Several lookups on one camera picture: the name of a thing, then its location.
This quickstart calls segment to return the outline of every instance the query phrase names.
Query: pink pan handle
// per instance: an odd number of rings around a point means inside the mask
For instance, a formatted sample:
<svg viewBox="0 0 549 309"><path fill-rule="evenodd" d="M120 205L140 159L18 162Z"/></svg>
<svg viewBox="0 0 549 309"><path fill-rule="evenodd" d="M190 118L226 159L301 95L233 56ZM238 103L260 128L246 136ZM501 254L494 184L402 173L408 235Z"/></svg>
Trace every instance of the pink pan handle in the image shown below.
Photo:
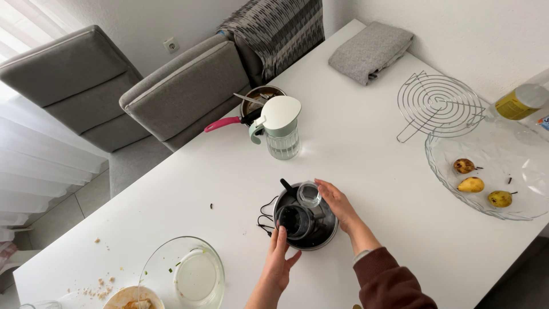
<svg viewBox="0 0 549 309"><path fill-rule="evenodd" d="M204 129L204 132L210 132L210 131L213 131L215 129L219 129L222 126L230 125L232 123L240 123L240 117L235 116L235 117L228 117L228 118L219 119L218 121L216 121L216 122L210 124L209 126L207 126Z"/></svg>

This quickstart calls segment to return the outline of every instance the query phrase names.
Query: electrical outlet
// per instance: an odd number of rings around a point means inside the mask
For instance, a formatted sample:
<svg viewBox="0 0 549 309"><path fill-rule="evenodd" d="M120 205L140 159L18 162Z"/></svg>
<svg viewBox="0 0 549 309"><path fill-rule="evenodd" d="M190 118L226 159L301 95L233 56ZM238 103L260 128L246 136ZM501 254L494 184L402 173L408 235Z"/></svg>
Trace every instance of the electrical outlet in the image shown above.
<svg viewBox="0 0 549 309"><path fill-rule="evenodd" d="M177 41L173 37L170 37L162 44L169 53L173 53L179 49L179 43L177 43Z"/></svg>

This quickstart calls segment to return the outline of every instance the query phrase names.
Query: white pitcher lid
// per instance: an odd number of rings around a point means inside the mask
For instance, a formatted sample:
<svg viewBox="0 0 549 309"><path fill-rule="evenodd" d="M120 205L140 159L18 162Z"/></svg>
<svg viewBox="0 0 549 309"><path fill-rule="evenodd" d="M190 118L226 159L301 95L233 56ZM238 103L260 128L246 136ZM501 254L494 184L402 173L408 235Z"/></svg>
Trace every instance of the white pitcher lid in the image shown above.
<svg viewBox="0 0 549 309"><path fill-rule="evenodd" d="M290 124L301 112L298 99L289 96L276 96L265 103L261 116L254 122L269 130L278 130Z"/></svg>

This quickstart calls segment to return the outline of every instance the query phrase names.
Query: tiled floor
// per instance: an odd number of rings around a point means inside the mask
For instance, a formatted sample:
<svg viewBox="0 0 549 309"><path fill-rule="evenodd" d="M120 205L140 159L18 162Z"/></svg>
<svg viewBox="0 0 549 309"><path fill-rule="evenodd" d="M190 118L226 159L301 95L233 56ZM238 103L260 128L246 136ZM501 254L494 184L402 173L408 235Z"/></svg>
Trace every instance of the tiled floor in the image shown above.
<svg viewBox="0 0 549 309"><path fill-rule="evenodd" d="M33 230L18 232L13 243L20 250L44 249L84 218L110 200L109 166L106 162L101 173L85 186L71 186L66 195L50 201L48 211L30 216L26 225ZM0 309L14 309L19 298L13 280L13 271L0 276Z"/></svg>

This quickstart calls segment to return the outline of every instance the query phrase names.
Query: glass plate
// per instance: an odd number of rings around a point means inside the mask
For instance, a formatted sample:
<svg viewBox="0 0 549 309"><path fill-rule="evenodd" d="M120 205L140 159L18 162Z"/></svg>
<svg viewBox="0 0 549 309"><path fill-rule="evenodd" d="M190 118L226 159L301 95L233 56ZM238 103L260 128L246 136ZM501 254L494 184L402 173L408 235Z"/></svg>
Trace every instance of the glass plate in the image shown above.
<svg viewBox="0 0 549 309"><path fill-rule="evenodd" d="M210 244L181 236L161 245L141 272L139 288L155 291L166 308L218 309L225 292L225 271Z"/></svg>
<svg viewBox="0 0 549 309"><path fill-rule="evenodd" d="M482 121L471 133L448 139L430 135L425 153L444 187L482 213L502 220L532 220L549 210L549 143L516 122ZM460 174L453 168L460 158L483 169ZM472 176L483 180L483 191L456 189L463 179ZM488 194L496 190L518 193L510 206L497 208L488 201Z"/></svg>

